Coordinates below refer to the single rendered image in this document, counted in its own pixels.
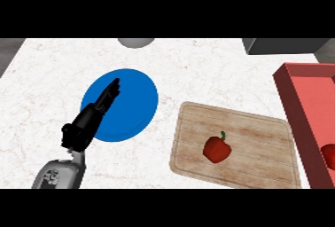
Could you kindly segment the red open box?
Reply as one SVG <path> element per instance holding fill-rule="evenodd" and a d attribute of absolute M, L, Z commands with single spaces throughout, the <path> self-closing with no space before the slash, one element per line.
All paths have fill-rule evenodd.
<path fill-rule="evenodd" d="M 284 63 L 273 74 L 310 187 L 335 189 L 321 148 L 335 144 L 335 64 Z"/>

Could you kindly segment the red tomato with green stem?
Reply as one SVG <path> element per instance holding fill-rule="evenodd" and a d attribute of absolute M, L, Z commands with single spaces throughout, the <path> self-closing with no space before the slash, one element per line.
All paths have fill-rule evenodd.
<path fill-rule="evenodd" d="M 232 147 L 226 143 L 226 133 L 220 137 L 210 137 L 202 148 L 202 155 L 211 163 L 222 162 L 232 153 Z"/>

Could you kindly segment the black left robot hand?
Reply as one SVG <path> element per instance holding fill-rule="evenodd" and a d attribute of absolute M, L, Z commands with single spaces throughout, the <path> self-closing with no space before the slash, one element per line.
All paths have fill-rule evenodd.
<path fill-rule="evenodd" d="M 120 79 L 115 79 L 102 91 L 95 103 L 89 103 L 71 123 L 62 127 L 62 147 L 76 152 L 83 152 L 99 130 L 104 116 L 120 95 Z"/>

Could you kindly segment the dark grey block appliance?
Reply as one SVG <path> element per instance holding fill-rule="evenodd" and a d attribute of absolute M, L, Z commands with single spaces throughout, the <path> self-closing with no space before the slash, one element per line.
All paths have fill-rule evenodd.
<path fill-rule="evenodd" d="M 315 53 L 328 38 L 244 38 L 248 55 Z"/>

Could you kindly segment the grey round object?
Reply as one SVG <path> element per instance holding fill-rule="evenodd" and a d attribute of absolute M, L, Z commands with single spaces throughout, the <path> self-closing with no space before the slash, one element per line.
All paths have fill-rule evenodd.
<path fill-rule="evenodd" d="M 121 45 L 132 49 L 143 48 L 154 42 L 154 38 L 120 38 Z"/>

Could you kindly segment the blue round plate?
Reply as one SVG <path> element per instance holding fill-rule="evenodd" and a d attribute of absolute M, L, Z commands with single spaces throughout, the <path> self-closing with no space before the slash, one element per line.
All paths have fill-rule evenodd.
<path fill-rule="evenodd" d="M 92 83 L 81 100 L 84 109 L 93 103 L 115 78 L 120 78 L 120 95 L 104 116 L 95 138 L 104 142 L 121 142 L 146 128 L 157 113 L 158 92 L 151 77 L 135 69 L 117 69 Z"/>

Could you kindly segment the wooden cutting board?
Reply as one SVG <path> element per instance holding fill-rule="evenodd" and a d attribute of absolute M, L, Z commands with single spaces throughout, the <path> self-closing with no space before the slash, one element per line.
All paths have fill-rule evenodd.
<path fill-rule="evenodd" d="M 223 137 L 232 154 L 219 163 L 202 155 L 210 137 Z M 233 188 L 301 186 L 288 122 L 192 102 L 182 104 L 170 155 L 174 173 Z"/>

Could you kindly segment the red round fruit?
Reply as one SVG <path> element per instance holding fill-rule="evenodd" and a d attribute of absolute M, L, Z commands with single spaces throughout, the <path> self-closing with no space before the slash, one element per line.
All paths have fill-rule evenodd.
<path fill-rule="evenodd" d="M 323 145 L 321 148 L 328 168 L 335 170 L 335 144 Z"/>

